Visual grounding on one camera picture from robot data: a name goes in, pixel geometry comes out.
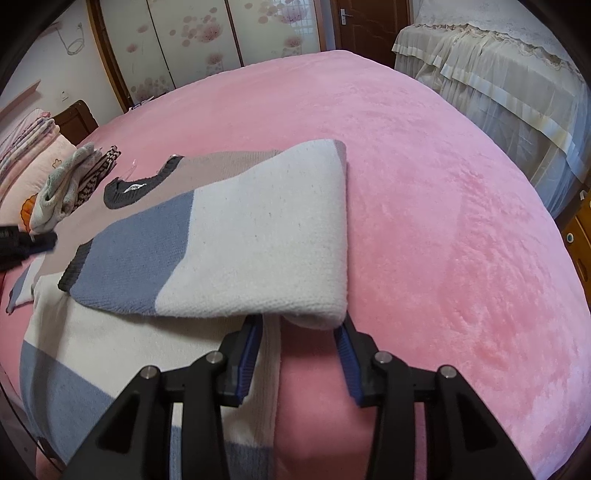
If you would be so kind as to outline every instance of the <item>sweater logo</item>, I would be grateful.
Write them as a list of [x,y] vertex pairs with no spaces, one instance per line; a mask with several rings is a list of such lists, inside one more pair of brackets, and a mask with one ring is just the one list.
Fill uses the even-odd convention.
[[134,183],[125,189],[123,193],[131,192],[131,190],[139,190],[141,187],[145,187],[147,183]]

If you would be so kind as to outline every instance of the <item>white wall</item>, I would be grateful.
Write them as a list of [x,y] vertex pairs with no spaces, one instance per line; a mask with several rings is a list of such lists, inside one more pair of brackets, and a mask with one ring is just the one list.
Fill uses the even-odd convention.
[[[55,30],[38,38],[2,92],[0,108],[36,80],[41,79],[41,83],[33,95],[2,121],[3,125],[15,115],[33,108],[41,108],[55,115],[77,100],[86,102],[99,125],[122,113],[96,48],[86,1],[76,0],[59,20],[60,33],[66,45],[81,37],[78,24],[82,23],[84,48],[75,55],[68,55]],[[69,96],[65,101],[61,99],[62,91],[66,91]]]

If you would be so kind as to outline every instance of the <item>wardrobe door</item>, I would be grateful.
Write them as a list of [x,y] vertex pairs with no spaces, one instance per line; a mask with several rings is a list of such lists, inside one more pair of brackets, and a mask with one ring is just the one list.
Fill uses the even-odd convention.
[[134,103],[173,90],[145,0],[100,0],[105,27]]
[[244,65],[320,51],[313,0],[229,0]]
[[148,0],[177,87],[240,67],[223,0]]

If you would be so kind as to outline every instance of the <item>pink bed sheet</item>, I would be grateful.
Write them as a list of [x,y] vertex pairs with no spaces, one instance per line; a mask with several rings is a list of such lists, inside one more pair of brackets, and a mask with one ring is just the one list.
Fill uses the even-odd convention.
[[[526,178],[430,89],[347,52],[292,57],[175,90],[89,140],[122,151],[110,180],[134,159],[139,178],[172,153],[285,149],[313,138],[347,146],[349,311],[358,329],[413,366],[459,367],[536,477],[547,478],[591,424],[583,290]],[[8,290],[0,362],[18,391],[31,307],[7,316]],[[332,333],[285,324],[277,478],[363,478],[373,427],[374,412],[348,397]]]

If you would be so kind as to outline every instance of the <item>wooden cabinet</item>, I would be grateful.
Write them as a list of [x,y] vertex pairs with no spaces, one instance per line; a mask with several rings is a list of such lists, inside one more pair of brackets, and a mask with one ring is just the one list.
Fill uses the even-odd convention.
[[60,133],[72,145],[79,145],[98,128],[95,118],[83,100],[73,103],[62,113],[54,116],[53,119],[56,121],[56,125],[60,127]]
[[581,205],[574,218],[562,231],[562,239],[573,259],[574,267],[579,275],[587,303],[591,304],[591,196]]

